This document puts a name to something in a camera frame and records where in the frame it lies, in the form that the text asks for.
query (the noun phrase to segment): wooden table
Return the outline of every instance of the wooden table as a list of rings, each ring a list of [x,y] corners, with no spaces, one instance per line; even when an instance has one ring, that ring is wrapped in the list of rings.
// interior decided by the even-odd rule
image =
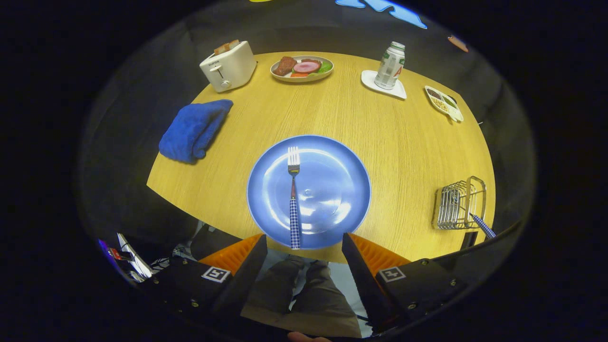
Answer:
[[[282,56],[296,55],[329,58],[335,70],[313,83],[285,83],[270,75],[271,65]],[[221,94],[209,85],[194,99],[234,101],[204,159],[192,166],[156,157],[147,184],[167,201],[239,238],[258,234],[246,199],[255,162],[283,139],[318,134],[351,148],[370,176],[371,205],[357,235],[410,260],[458,251],[464,234],[479,230],[433,229],[435,191],[471,175],[488,187],[486,222],[491,227],[496,201],[492,161],[475,117],[459,94],[408,70],[399,77],[406,100],[369,90],[361,82],[361,71],[377,70],[379,61],[351,55],[297,51],[255,59],[258,65],[248,84]],[[434,109],[425,85],[453,96],[465,120],[453,122]],[[476,243],[484,238],[479,231]],[[269,239],[268,247],[345,262],[341,243],[291,251]]]

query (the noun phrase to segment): can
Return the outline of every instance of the can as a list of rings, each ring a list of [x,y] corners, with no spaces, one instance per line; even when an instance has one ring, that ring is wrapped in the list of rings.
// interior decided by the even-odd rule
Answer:
[[[401,74],[403,64],[406,62],[405,45],[396,41],[391,42],[390,46],[380,60],[380,68],[374,79],[374,83],[380,88],[393,89]]]

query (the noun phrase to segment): toast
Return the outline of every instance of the toast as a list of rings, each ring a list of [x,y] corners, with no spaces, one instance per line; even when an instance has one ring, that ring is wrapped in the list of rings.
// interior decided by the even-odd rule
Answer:
[[[234,49],[238,45],[238,43],[239,43],[238,39],[235,39],[229,43],[222,44],[222,46],[220,46],[214,50],[215,55],[217,56],[219,54],[223,54],[224,52],[228,52],[228,51]]]

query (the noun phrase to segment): utensil handle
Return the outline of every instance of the utensil handle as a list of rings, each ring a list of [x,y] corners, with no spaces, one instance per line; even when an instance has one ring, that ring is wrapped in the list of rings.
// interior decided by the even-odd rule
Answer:
[[[289,232],[291,235],[291,249],[300,249],[300,222],[298,220],[298,208],[295,198],[289,201]]]
[[[482,231],[486,233],[486,236],[488,236],[490,239],[496,237],[496,233],[492,229],[490,229],[490,227],[488,227],[488,225],[486,225],[486,223],[482,219],[480,219],[479,216],[474,214],[471,214],[471,216],[473,216],[473,221],[475,221],[479,225],[479,228],[481,228]]]

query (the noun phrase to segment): pants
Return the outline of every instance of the pants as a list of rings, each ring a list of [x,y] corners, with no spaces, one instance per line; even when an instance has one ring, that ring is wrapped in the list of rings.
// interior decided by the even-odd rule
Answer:
[[[276,263],[254,284],[241,316],[286,330],[324,337],[361,337],[357,315],[330,277],[324,261],[311,264],[291,311],[302,258]]]

